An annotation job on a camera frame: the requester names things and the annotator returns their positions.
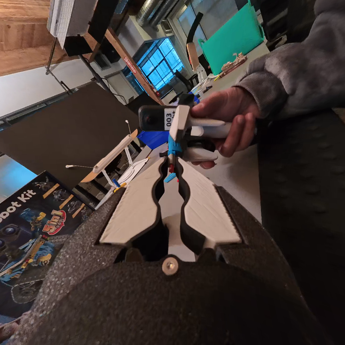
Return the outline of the black monitor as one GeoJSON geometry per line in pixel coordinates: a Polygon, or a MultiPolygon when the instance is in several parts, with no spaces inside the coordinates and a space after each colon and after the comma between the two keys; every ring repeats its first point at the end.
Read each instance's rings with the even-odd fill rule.
{"type": "Polygon", "coordinates": [[[36,175],[48,171],[74,188],[131,131],[139,128],[138,110],[158,105],[146,93],[128,106],[91,83],[1,131],[1,153],[36,175]]]}

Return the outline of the ceiling light fixture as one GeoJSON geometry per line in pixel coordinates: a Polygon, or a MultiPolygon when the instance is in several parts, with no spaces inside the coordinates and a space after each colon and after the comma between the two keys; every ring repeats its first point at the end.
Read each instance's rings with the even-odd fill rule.
{"type": "Polygon", "coordinates": [[[101,44],[118,0],[51,0],[47,29],[68,57],[92,53],[90,35],[101,44]]]}

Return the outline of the blue plastic bin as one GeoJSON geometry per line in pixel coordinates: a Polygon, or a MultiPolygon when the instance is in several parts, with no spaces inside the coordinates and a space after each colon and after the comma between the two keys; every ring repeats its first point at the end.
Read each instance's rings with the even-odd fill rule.
{"type": "Polygon", "coordinates": [[[169,131],[141,131],[137,138],[153,150],[168,142],[169,131]]]}

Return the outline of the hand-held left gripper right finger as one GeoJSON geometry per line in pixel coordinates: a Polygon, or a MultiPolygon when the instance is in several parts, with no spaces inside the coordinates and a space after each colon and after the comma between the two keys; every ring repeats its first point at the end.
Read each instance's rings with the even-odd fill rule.
{"type": "Polygon", "coordinates": [[[204,248],[242,243],[217,186],[183,159],[176,161],[176,174],[183,198],[180,216],[183,244],[192,252],[202,252],[204,248]]]}

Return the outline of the blue grey axle assembly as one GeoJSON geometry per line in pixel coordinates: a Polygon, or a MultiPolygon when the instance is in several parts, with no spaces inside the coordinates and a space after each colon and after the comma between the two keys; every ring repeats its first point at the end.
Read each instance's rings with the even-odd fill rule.
{"type": "Polygon", "coordinates": [[[172,181],[174,178],[176,178],[176,172],[175,172],[175,160],[177,157],[179,157],[182,154],[182,148],[181,145],[169,135],[168,137],[168,150],[167,150],[167,157],[169,159],[169,174],[164,179],[165,183],[168,183],[172,181]]]}

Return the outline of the metal ventilation duct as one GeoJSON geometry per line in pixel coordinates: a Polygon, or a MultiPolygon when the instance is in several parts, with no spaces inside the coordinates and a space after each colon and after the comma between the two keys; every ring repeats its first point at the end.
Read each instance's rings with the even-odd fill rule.
{"type": "Polygon", "coordinates": [[[136,22],[140,27],[157,28],[178,2],[178,0],[146,0],[136,15],[136,22]]]}

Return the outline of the teal plastic panel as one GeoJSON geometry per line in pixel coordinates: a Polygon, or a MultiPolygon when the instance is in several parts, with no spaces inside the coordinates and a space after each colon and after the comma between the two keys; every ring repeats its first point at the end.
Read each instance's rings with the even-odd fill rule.
{"type": "Polygon", "coordinates": [[[208,40],[198,40],[203,54],[214,75],[222,72],[228,62],[234,62],[236,54],[248,54],[265,39],[254,6],[247,3],[208,40]]]}

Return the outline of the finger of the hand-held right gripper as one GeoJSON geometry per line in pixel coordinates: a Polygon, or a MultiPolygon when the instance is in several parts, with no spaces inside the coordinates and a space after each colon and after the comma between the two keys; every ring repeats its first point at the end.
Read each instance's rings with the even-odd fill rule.
{"type": "Polygon", "coordinates": [[[182,138],[175,139],[175,156],[179,158],[188,158],[188,141],[190,137],[190,132],[187,132],[182,138]]]}
{"type": "Polygon", "coordinates": [[[186,132],[189,126],[191,107],[188,105],[178,105],[176,109],[177,125],[176,132],[186,132]]]}

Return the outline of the small wooden model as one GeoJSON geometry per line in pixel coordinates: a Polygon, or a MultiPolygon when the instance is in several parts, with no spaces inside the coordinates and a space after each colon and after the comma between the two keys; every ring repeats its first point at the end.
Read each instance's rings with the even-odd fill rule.
{"type": "Polygon", "coordinates": [[[242,52],[234,53],[233,56],[235,56],[235,60],[232,62],[229,61],[222,66],[221,73],[218,75],[218,78],[226,76],[247,61],[247,56],[242,52]]]}

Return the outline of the black perforated panel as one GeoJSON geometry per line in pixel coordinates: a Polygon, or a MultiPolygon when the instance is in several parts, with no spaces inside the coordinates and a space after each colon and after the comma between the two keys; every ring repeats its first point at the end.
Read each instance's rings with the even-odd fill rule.
{"type": "Polygon", "coordinates": [[[333,110],[272,122],[257,144],[261,220],[334,344],[344,344],[345,127],[333,110]]]}

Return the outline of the person's right hand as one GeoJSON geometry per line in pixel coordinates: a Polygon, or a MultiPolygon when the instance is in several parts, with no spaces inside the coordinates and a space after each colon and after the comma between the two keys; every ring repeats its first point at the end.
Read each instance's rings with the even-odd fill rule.
{"type": "Polygon", "coordinates": [[[207,118],[231,123],[225,139],[212,139],[221,156],[230,158],[247,149],[255,136],[260,110],[253,96],[245,89],[231,87],[214,92],[191,110],[194,118],[207,118]]]}

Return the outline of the wooden column with red sign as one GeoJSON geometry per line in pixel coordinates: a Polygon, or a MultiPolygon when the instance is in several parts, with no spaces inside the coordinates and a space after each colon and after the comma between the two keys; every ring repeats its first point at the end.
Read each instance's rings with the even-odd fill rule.
{"type": "Polygon", "coordinates": [[[139,67],[134,62],[133,58],[128,53],[127,49],[124,47],[124,45],[119,40],[118,36],[115,34],[114,30],[111,28],[108,28],[105,33],[105,38],[110,42],[110,44],[115,48],[119,56],[124,60],[127,67],[130,69],[130,71],[133,73],[136,80],[140,83],[141,87],[146,91],[146,93],[152,98],[154,101],[156,101],[160,105],[164,105],[160,97],[158,97],[157,93],[153,90],[153,87],[151,84],[149,84],[148,80],[144,76],[144,74],[141,72],[139,67]]]}

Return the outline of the robot kit box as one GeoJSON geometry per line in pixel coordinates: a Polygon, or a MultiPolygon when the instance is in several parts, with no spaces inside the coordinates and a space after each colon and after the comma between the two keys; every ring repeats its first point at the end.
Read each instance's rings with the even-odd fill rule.
{"type": "Polygon", "coordinates": [[[30,310],[64,243],[94,208],[44,171],[2,201],[0,211],[0,317],[5,324],[30,310]]]}

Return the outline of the person's right forearm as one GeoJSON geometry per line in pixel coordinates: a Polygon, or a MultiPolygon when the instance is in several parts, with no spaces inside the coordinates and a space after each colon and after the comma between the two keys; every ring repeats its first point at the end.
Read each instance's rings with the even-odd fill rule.
{"type": "Polygon", "coordinates": [[[260,117],[287,119],[345,104],[345,1],[316,1],[302,42],[253,60],[234,87],[247,90],[260,117]]]}

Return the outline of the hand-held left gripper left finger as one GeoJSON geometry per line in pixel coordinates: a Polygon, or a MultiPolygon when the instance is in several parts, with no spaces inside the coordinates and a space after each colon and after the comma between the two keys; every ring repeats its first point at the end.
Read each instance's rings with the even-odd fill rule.
{"type": "Polygon", "coordinates": [[[99,239],[100,244],[153,251],[164,236],[158,201],[165,191],[166,174],[167,157],[162,157],[128,184],[99,239]]]}

